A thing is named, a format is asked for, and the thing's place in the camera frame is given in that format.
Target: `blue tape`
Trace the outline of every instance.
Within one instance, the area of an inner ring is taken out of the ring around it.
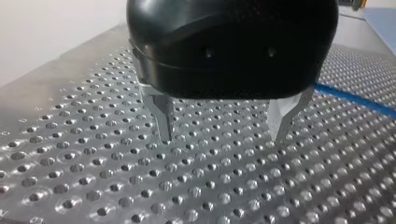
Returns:
[[[337,96],[339,98],[344,98],[346,100],[352,101],[359,105],[364,105],[367,108],[374,110],[380,114],[388,115],[391,118],[396,119],[396,110],[395,109],[385,106],[385,105],[378,104],[374,101],[365,99],[359,95],[355,95],[355,94],[352,94],[352,93],[349,93],[346,91],[341,91],[334,87],[330,87],[330,86],[326,86],[326,85],[318,84],[318,83],[315,84],[315,90],[322,91],[324,93],[328,93],[333,96]]]

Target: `hole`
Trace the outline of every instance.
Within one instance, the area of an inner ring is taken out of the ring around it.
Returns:
[[[110,185],[109,188],[113,192],[118,192],[121,189],[121,184],[113,184],[113,185]]]
[[[78,139],[79,144],[86,144],[88,141],[89,141],[88,138],[79,138]]]
[[[37,193],[33,193],[29,196],[29,201],[30,202],[38,202],[40,200],[41,196],[38,195]]]
[[[111,149],[111,148],[113,148],[115,145],[114,145],[113,143],[106,143],[106,144],[104,144],[104,146],[105,146],[105,148],[107,148],[107,149]]]
[[[103,160],[102,159],[94,159],[92,161],[93,165],[102,165],[103,164]]]
[[[61,149],[68,148],[69,146],[70,146],[70,143],[68,143],[68,142],[61,142],[61,143],[56,144],[56,147],[61,148]]]
[[[53,158],[46,158],[40,161],[40,164],[42,166],[51,166],[53,163],[55,163],[55,159]]]
[[[113,176],[113,172],[111,170],[105,170],[105,171],[101,171],[99,173],[99,176],[103,179],[108,179],[111,176]]]
[[[49,173],[49,178],[50,179],[55,179],[55,178],[58,178],[60,175],[61,175],[61,172],[54,171],[54,172]]]
[[[94,130],[98,130],[98,129],[99,129],[99,126],[98,126],[98,125],[91,125],[91,126],[90,126],[90,129],[93,130],[93,131],[94,131]]]
[[[30,139],[29,139],[29,142],[31,142],[31,143],[40,143],[40,142],[42,142],[43,141],[43,137],[41,137],[41,136],[34,136],[34,137],[31,137]]]
[[[123,154],[120,152],[111,154],[111,159],[114,161],[120,161],[122,159],[122,157],[123,157]]]
[[[172,198],[172,202],[175,204],[182,204],[183,203],[183,198],[180,196],[175,196]]]
[[[157,154],[157,159],[158,160],[164,160],[165,159],[165,154]]]
[[[62,137],[62,133],[53,133],[52,137],[53,138],[60,138],[60,137]]]
[[[107,210],[106,208],[99,208],[96,213],[98,214],[99,217],[105,217],[107,216]]]
[[[65,209],[71,209],[74,207],[73,202],[71,200],[66,200],[62,203],[62,207]]]
[[[19,145],[20,145],[19,142],[10,142],[10,143],[8,143],[8,146],[9,146],[9,147],[12,147],[12,148],[18,147]]]
[[[123,165],[121,166],[121,170],[122,170],[122,171],[125,171],[125,172],[131,171],[131,170],[132,170],[132,165],[123,164]]]
[[[119,206],[122,208],[131,207],[134,203],[134,199],[132,197],[124,197],[119,200]]]
[[[101,196],[101,193],[98,190],[92,190],[86,194],[87,200],[89,200],[91,202],[98,200],[100,198],[100,196]]]
[[[41,119],[52,119],[52,115],[44,115]]]
[[[58,185],[55,188],[53,188],[53,192],[56,194],[64,194],[69,190],[69,186],[66,184],[63,185]]]
[[[84,154],[85,155],[92,155],[96,152],[96,148],[94,147],[86,147],[84,148]]]
[[[70,171],[72,173],[79,173],[84,169],[84,165],[83,164],[74,164],[70,166]]]
[[[0,186],[0,195],[7,193],[9,187],[7,186]]]
[[[151,196],[151,190],[145,189],[140,194],[143,198],[149,198]]]
[[[17,171],[20,173],[26,172],[29,169],[27,165],[18,166]]]
[[[35,177],[26,178],[26,179],[22,180],[22,182],[21,182],[22,186],[25,188],[32,187],[36,183],[37,183],[37,179]]]
[[[35,132],[36,130],[37,130],[37,127],[29,127],[29,128],[26,129],[26,132],[27,132],[27,133],[33,133],[33,132]]]
[[[64,154],[64,159],[67,161],[73,160],[75,158],[76,154],[74,153],[66,153]]]
[[[133,223],[140,223],[143,220],[143,216],[141,215],[133,215],[131,217]]]
[[[15,152],[11,155],[11,159],[14,161],[21,160],[25,158],[26,154],[24,152]]]
[[[148,173],[149,173],[149,175],[151,175],[152,177],[157,177],[157,176],[159,176],[159,175],[161,174],[161,172],[158,171],[158,170],[151,170],[151,171],[149,171]]]

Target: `dimpled metal plate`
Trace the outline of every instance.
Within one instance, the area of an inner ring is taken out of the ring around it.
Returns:
[[[266,102],[175,99],[174,140],[160,142],[128,48],[104,62],[48,113],[2,133],[3,221],[395,220],[396,120],[316,92],[275,145]],[[334,46],[321,81],[395,105],[395,67]]]

